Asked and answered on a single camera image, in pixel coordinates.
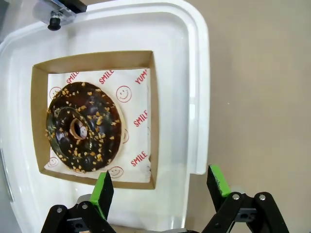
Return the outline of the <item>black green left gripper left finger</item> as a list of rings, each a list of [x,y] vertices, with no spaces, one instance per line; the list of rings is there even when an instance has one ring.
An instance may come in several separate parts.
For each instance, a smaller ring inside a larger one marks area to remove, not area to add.
[[[54,205],[50,208],[43,233],[113,233],[107,222],[114,188],[110,174],[102,172],[91,194],[82,195],[71,208]]]

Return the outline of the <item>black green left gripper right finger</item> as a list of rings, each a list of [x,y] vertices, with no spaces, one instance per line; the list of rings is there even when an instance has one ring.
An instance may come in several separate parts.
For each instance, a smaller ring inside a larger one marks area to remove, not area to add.
[[[220,167],[209,165],[207,187],[215,215],[203,229],[204,233],[229,233],[237,222],[245,223],[252,233],[287,233],[282,214],[268,192],[254,197],[231,191]]]

